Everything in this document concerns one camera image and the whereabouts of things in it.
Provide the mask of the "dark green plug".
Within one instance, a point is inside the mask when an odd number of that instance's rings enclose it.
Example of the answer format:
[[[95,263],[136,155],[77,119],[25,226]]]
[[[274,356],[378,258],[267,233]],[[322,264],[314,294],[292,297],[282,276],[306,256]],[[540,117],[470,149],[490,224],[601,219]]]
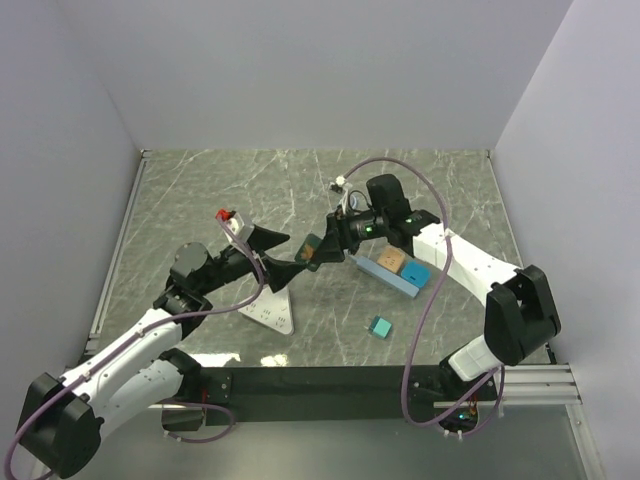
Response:
[[[312,259],[316,252],[317,247],[321,244],[322,239],[313,233],[309,233],[302,245],[297,250],[294,261],[297,264],[303,265],[307,270],[311,272],[316,272],[320,265],[317,263],[313,263]]]

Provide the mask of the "wooden cube plug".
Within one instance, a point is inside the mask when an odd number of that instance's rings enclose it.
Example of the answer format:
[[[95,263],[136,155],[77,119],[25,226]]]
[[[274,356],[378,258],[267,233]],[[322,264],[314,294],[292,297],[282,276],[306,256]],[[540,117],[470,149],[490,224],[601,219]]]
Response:
[[[386,246],[378,256],[376,263],[393,274],[398,274],[405,262],[406,253],[393,246]]]

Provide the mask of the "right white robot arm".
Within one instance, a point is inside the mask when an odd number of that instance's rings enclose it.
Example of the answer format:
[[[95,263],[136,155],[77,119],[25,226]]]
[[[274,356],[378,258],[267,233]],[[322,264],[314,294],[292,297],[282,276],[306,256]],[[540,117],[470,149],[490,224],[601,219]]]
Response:
[[[477,298],[485,308],[483,333],[443,360],[438,378],[444,395],[464,397],[474,379],[501,365],[518,365],[560,333],[551,288],[540,268],[501,261],[453,233],[436,215],[412,209],[392,174],[374,177],[366,187],[369,208],[357,213],[338,207],[328,214],[325,235],[310,262],[342,262],[362,242],[385,238]]]

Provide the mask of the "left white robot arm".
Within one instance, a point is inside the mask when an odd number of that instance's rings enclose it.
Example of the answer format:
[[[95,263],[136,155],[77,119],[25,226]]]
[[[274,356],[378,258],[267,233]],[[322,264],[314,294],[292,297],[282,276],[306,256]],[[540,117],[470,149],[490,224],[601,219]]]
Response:
[[[202,366],[177,349],[209,315],[238,310],[216,309],[208,294],[246,275],[257,288],[242,306],[257,300],[264,288],[278,291],[303,269],[268,256],[289,235],[244,224],[223,222],[228,245],[213,256],[201,243],[179,248],[165,290],[144,315],[98,354],[59,377],[44,373],[27,390],[15,436],[4,460],[13,478],[12,459],[23,447],[48,467],[46,478],[69,478],[82,470],[102,441],[147,407],[168,401],[202,406]]]

